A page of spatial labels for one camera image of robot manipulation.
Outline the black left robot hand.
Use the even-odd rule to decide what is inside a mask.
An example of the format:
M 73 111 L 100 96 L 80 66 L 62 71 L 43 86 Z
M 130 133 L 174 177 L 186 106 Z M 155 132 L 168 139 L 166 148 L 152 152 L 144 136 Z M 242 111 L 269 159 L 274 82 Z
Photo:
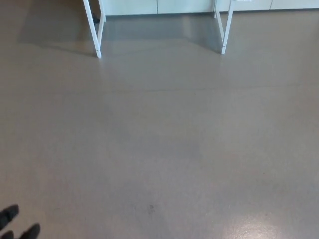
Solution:
M 19 206 L 17 204 L 11 205 L 0 212 L 0 230 L 13 221 L 19 214 Z M 40 224 L 36 223 L 24 231 L 19 239 L 37 239 L 40 234 Z M 7 231 L 0 236 L 1 239 L 15 239 L 13 231 Z

